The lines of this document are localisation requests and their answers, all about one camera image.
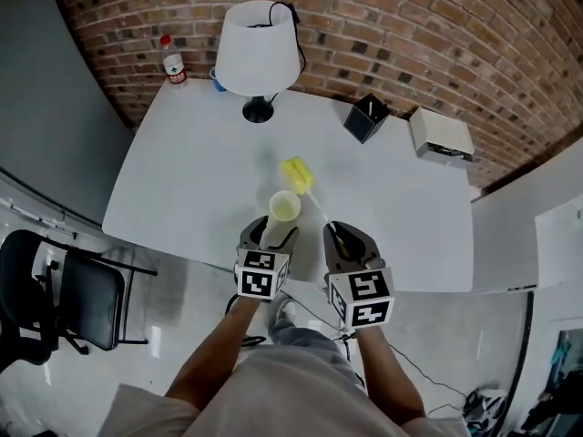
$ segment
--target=brick wall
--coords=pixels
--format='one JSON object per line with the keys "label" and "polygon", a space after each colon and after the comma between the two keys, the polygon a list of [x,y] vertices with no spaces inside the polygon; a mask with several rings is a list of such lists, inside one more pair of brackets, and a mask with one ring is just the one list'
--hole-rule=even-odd
{"label": "brick wall", "polygon": [[[207,77],[225,11],[246,0],[61,0],[111,101],[138,126],[165,75],[169,33]],[[480,188],[542,163],[583,120],[583,0],[283,0],[308,60],[294,87],[353,100],[373,91],[470,127]]]}

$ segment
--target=jeans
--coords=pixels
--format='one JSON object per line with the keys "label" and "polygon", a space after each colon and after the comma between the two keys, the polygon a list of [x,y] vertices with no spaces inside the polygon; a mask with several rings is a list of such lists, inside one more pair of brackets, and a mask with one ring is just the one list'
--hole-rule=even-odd
{"label": "jeans", "polygon": [[330,358],[330,365],[343,377],[363,390],[363,382],[354,373],[350,362],[342,356],[336,343],[322,335],[319,331],[296,327],[291,320],[281,317],[271,328],[270,337],[274,345],[298,346],[332,353],[330,355],[324,354],[323,356]]}

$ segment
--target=blue cup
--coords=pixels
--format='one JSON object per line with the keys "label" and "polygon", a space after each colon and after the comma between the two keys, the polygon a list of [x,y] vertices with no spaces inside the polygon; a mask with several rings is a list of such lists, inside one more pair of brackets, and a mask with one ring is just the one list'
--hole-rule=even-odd
{"label": "blue cup", "polygon": [[223,86],[220,85],[219,80],[215,76],[215,67],[210,69],[209,75],[210,75],[210,79],[212,79],[212,84],[215,85],[215,89],[217,89],[219,92],[225,92],[227,90]]}

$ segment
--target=table lamp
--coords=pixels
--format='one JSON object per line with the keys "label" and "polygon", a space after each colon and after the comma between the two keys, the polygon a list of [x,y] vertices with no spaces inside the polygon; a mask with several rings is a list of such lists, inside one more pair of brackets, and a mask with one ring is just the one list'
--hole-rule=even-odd
{"label": "table lamp", "polygon": [[300,75],[293,14],[283,3],[256,0],[225,15],[215,74],[227,90],[252,97],[243,116],[263,123],[273,115],[264,96],[287,89]]}

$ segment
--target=white lampshade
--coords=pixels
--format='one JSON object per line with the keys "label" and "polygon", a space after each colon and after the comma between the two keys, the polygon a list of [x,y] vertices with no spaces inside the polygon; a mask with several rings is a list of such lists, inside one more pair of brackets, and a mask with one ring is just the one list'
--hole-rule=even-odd
{"label": "white lampshade", "polygon": [[300,59],[290,9],[256,0],[227,11],[220,36],[215,75],[231,92],[267,96],[287,89],[300,75]]}

